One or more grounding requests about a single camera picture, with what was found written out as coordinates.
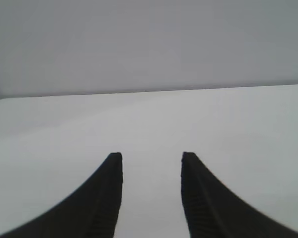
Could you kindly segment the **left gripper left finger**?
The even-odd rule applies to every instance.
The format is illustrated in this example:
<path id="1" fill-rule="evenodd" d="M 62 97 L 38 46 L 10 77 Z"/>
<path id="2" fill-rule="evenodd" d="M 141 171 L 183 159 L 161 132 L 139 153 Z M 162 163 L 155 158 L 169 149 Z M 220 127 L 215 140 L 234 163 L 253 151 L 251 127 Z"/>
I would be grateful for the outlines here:
<path id="1" fill-rule="evenodd" d="M 111 153 L 72 194 L 2 238 L 112 238 L 122 201 L 123 163 Z"/>

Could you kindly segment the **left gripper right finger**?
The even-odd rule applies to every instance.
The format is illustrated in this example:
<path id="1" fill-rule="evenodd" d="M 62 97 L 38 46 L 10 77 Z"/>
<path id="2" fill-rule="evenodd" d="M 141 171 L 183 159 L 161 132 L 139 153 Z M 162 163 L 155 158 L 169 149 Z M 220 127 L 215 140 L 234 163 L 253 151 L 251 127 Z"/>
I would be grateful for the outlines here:
<path id="1" fill-rule="evenodd" d="M 298 238 L 229 190 L 193 152 L 184 152 L 181 198 L 192 238 Z"/>

